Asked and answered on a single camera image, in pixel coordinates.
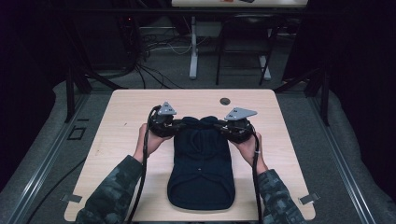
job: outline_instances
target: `gray carpet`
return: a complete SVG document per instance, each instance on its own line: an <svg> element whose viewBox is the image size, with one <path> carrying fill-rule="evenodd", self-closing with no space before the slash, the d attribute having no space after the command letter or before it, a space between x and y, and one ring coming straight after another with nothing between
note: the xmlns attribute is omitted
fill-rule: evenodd
<svg viewBox="0 0 396 224"><path fill-rule="evenodd" d="M147 61L142 61L141 64L159 70L161 74L153 72L152 75L159 80L162 80L163 76L168 77L177 86L167 79L164 80L164 83L174 89L178 86L185 89L274 89L282 84L281 76L292 45L292 41L289 39L278 39L274 57L269 65L273 79L265 82L261 87L258 86L259 76L224 76L220 79L220 85L216 86L214 41L199 48L198 78L195 80L189 79L190 53L179 55L171 49L156 50L152 51ZM102 75L110 76L109 73L102 73ZM160 84L151 75L143 73L142 76L145 79L147 89L164 88L163 84ZM136 71L127 76L115 77L111 80L130 89L143 88L141 76ZM76 125L76 127L85 128L86 131L81 140L63 141L56 162L27 210L23 223L32 214L44 195L63 175L75 167L90 149L111 94L108 87L98 81L91 80L91 83L94 91L89 95L81 111L78 112L75 122L71 124L72 127ZM50 150L51 143L54 142L57 133L64 126L66 110L64 83L55 88L55 91L57 93L57 103L48 122L21 163L20 168L0 194L1 223L7 223L29 182L30 176L34 173L40 161L45 158L46 153ZM361 223L341 176L335 168L330 145L320 129L319 120L315 117L317 111L309 104L309 99L301 94L301 87L296 87L292 93L278 94L277 98L308 189L310 192L318 193L321 197L315 203L317 216L310 223ZM330 123L375 220L377 223L394 223L396 220L394 203L390 203L387 195L378 189L361 163L359 146L353 131L333 94L331 94L330 100ZM67 204L60 201L60 198L64 194L72 192L81 167L79 166L51 193L39 207L31 223L66 223L63 216Z"/></svg>

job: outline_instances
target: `table top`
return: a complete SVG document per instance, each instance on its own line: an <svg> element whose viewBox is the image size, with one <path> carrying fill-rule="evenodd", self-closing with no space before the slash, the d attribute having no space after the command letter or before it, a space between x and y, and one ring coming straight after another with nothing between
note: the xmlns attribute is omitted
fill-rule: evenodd
<svg viewBox="0 0 396 224"><path fill-rule="evenodd" d="M172 0L173 7L305 7L308 0Z"/></svg>
<svg viewBox="0 0 396 224"><path fill-rule="evenodd" d="M222 105L221 98L231 100ZM215 116L223 119L234 107L257 111L249 117L255 130L262 134L264 159L275 169L290 191L291 198L305 219L312 219L311 203L302 205L298 198L308 195L300 165L290 141L276 96L270 90L119 90L114 91L93 140L92 148L79 176L73 194L80 203L69 202L64 217L74 221L77 212L102 180L125 156L133 155L140 125L147 122L155 105L168 102L177 112L175 119ZM173 139L165 141L148 159L148 172L134 221L247 221L257 220L257 207L251 167L233 144L235 200L229 209L191 211L169 203L166 186L173 168Z"/></svg>

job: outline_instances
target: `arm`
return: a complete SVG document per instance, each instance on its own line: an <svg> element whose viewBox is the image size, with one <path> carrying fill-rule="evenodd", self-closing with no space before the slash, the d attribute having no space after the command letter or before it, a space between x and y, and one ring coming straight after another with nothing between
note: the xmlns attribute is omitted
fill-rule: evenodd
<svg viewBox="0 0 396 224"><path fill-rule="evenodd" d="M262 155L262 136L256 133L260 142L257 160L257 174L260 195L265 206L264 223L306 223L300 210L290 197L289 191L275 170L269 170ZM251 136L241 144L233 143L247 163L253 165L255 138Z"/></svg>
<svg viewBox="0 0 396 224"><path fill-rule="evenodd" d="M143 145L146 124L139 129L133 156L128 155L102 181L78 212L76 223L123 223L134 196L134 189L142 173ZM148 154L169 138L148 132Z"/></svg>

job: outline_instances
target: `aluminum rail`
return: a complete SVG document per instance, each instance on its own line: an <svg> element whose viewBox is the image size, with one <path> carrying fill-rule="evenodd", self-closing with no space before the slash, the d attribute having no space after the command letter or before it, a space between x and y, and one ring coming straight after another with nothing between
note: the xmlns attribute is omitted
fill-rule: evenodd
<svg viewBox="0 0 396 224"><path fill-rule="evenodd" d="M350 196L351 201L353 202L356 211L358 212L359 218L361 219L361 223L363 224L375 224L374 217L370 212L370 209L364 200L364 197L361 193L361 189L358 186L355 178L353 177L352 173L350 172L349 166L347 161L344 158L343 152L341 148L338 146L337 141L332 134L332 129L330 126L326 126L319 114L319 105L316 99L312 97L308 97L308 102L312 106L318 123L320 124L321 129L325 133L327 140L329 141L332 149L332 157L335 162L335 166L340 173L341 178L343 179L344 185L346 190Z"/></svg>
<svg viewBox="0 0 396 224"><path fill-rule="evenodd" d="M35 173L32 175L32 178L26 185L7 223L17 224L23 222L24 216L26 215L30 205L35 199L38 191L41 189L41 186L43 185L47 175L49 174L50 169L58 158L62 142L66 138L67 134L72 130L73 123L76 120L79 111L81 111L82 107L88 101L88 98L89 95L82 94L78 99L75 116L71 118L70 122L64 124L64 126L60 130L58 136L56 137L51 148L49 149L46 158L36 169Z"/></svg>

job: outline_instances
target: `black chair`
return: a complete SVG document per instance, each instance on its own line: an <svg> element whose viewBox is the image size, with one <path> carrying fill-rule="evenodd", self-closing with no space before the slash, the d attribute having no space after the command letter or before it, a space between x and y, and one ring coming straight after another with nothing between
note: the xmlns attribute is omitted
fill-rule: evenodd
<svg viewBox="0 0 396 224"><path fill-rule="evenodd" d="M263 82L265 70L271 58L273 46L279 29L286 20L277 15L248 15L239 14L225 20L219 34L219 43L217 46L218 69L216 76L216 85L219 85L220 68L235 68L245 66L221 66L221 57L224 54L252 54L259 57L265 57L265 65L250 66L249 68L260 68L262 76L260 85Z"/></svg>

